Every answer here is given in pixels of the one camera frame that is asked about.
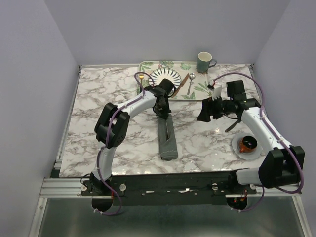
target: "spoon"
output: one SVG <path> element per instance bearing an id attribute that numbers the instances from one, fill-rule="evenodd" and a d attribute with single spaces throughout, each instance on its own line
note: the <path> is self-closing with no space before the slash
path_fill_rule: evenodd
<path id="1" fill-rule="evenodd" d="M 190 94 L 190 89 L 191 89 L 192 81 L 193 81 L 194 78 L 196 78 L 195 73 L 190 73 L 189 78 L 190 78 L 190 85 L 189 85 L 189 89 L 188 89 L 188 94 L 187 94 L 187 95 Z"/>

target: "leaf pattern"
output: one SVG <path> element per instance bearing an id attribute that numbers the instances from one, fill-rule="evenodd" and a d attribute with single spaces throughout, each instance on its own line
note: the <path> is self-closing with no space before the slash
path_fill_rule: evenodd
<path id="1" fill-rule="evenodd" d="M 191 68 L 191 65 L 190 65 L 190 64 L 181 63 L 180 67 L 181 67 L 183 70 L 189 70 L 189 69 Z"/>
<path id="2" fill-rule="evenodd" d="M 174 65 L 172 61 L 160 61 L 160 64 L 169 68 L 173 68 L 173 65 Z"/>
<path id="3" fill-rule="evenodd" d="M 143 87 L 149 86 L 149 81 L 148 80 L 143 80 L 142 81 Z"/>
<path id="4" fill-rule="evenodd" d="M 189 100 L 189 96 L 188 95 L 181 95 L 184 99 Z"/>
<path id="5" fill-rule="evenodd" d="M 196 99 L 196 94 L 194 93 L 194 91 L 193 91 L 192 94 L 190 95 L 190 99 L 191 99 L 191 100 L 195 100 L 195 99 Z"/>
<path id="6" fill-rule="evenodd" d="M 150 66 L 153 66 L 153 65 L 154 65 L 154 62 L 142 62 L 140 64 L 140 70 L 144 72 L 146 69 L 149 70 Z"/>
<path id="7" fill-rule="evenodd" d="M 208 96 L 212 95 L 212 92 L 207 88 L 207 83 L 206 82 L 204 82 L 204 85 L 199 83 L 199 86 L 195 86 L 194 90 L 205 92 L 206 94 L 208 94 Z"/>

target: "knife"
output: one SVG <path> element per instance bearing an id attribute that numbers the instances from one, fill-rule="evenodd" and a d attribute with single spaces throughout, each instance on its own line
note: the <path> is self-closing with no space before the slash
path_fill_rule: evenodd
<path id="1" fill-rule="evenodd" d="M 181 84 L 179 85 L 179 87 L 176 89 L 176 91 L 173 93 L 173 95 L 172 95 L 171 98 L 175 97 L 175 96 L 178 94 L 180 88 L 184 86 L 184 84 L 187 82 L 188 78 L 189 78 L 189 73 L 188 73 L 188 74 L 186 75 L 186 77 L 183 79 L 183 81 L 181 82 Z"/>

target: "green mug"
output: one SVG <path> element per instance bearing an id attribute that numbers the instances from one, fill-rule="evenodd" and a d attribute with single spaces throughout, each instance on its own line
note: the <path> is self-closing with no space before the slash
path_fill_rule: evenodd
<path id="1" fill-rule="evenodd" d="M 201 52 L 197 56 L 197 71 L 199 73 L 206 73 L 207 70 L 216 65 L 217 61 L 213 59 L 212 55 L 207 52 Z"/>

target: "gray towel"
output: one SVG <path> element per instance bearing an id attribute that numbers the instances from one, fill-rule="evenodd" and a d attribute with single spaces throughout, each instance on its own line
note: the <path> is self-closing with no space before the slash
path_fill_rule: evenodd
<path id="1" fill-rule="evenodd" d="M 168 119 L 157 117 L 159 152 L 162 160 L 172 160 L 178 158 L 176 137 L 174 135 L 172 116 Z"/>

